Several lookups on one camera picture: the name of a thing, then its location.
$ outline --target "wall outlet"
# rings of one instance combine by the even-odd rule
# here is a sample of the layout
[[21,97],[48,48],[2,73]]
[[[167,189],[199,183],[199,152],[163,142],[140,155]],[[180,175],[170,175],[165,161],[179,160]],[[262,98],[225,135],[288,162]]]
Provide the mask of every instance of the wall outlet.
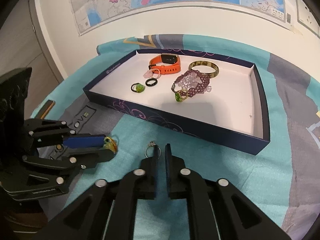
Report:
[[319,26],[311,11],[302,0],[296,0],[298,22],[319,36]]

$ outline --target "gray fabric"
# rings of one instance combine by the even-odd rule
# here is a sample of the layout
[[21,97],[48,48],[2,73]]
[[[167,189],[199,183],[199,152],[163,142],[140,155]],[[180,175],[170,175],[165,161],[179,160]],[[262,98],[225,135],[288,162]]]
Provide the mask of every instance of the gray fabric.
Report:
[[277,91],[287,114],[292,151],[289,208],[282,228],[292,240],[300,240],[320,212],[320,153],[307,130],[320,121],[316,115],[318,108],[306,96],[310,76],[303,70],[270,54],[268,71],[275,76]]
[[[89,115],[83,117],[84,112],[87,112]],[[89,102],[86,95],[82,94],[65,110],[60,120],[66,121],[67,125],[76,130],[77,133],[108,135],[122,116],[123,113]],[[74,127],[76,122],[79,122],[78,128]],[[55,146],[51,146],[39,149],[39,154],[42,158],[61,159],[62,156],[68,154],[68,148],[65,147],[57,150]],[[71,182],[68,194],[39,201],[48,220],[51,220],[62,210],[81,174],[78,174]]]
[[[157,49],[183,49],[183,34],[160,34],[151,35],[151,39]],[[144,36],[143,39],[137,39],[138,42],[145,43],[146,46],[140,45],[140,49],[151,49],[149,36]]]

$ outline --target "green gemstone ring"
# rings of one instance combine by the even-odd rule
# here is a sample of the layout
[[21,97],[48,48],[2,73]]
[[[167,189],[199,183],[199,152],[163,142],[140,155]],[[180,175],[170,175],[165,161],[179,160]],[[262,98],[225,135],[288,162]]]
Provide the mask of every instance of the green gemstone ring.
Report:
[[135,92],[135,93],[141,93],[141,92],[143,92],[145,90],[145,88],[146,87],[144,85],[140,84],[140,83],[134,83],[131,86],[131,91]]
[[177,101],[177,102],[182,102],[182,101],[184,101],[184,100],[187,99],[187,97],[188,97],[188,90],[186,90],[185,88],[180,89],[179,91],[177,91],[177,92],[174,93],[174,97],[176,98],[176,101]]

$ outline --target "pink crystal ring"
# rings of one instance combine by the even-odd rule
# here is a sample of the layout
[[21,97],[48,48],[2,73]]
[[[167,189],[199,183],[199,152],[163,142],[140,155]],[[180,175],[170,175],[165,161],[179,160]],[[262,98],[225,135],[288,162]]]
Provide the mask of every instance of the pink crystal ring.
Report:
[[[175,93],[177,102],[184,101],[187,97],[193,97],[196,94],[203,94],[205,91],[210,92],[212,87],[209,86],[209,76],[201,73],[199,70],[188,70],[174,81],[171,90]],[[181,90],[175,91],[178,85]]]
[[160,70],[157,68],[149,69],[147,72],[143,74],[144,78],[153,78],[153,71],[158,71],[158,76],[155,79],[159,79],[161,77]]

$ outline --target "orange watch strap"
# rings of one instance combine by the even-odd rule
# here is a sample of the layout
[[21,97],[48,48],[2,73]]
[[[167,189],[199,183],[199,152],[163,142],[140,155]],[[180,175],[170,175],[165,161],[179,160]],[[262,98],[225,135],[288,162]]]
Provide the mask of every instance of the orange watch strap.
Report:
[[161,55],[159,56],[156,56],[154,57],[152,60],[150,60],[149,64],[150,65],[155,65],[155,66],[150,66],[149,68],[150,69],[154,69],[154,68],[157,68],[160,70],[160,74],[161,75],[166,75],[166,74],[175,74],[175,73],[178,73],[180,72],[181,70],[181,66],[180,66],[180,57],[177,56],[177,62],[172,64],[172,65],[169,65],[169,66],[164,66],[164,65],[155,65],[157,63],[160,63],[162,62],[161,60]]
[[154,57],[152,60],[150,60],[149,65],[158,64],[160,62],[162,62],[161,61],[161,55],[158,55],[158,56]]

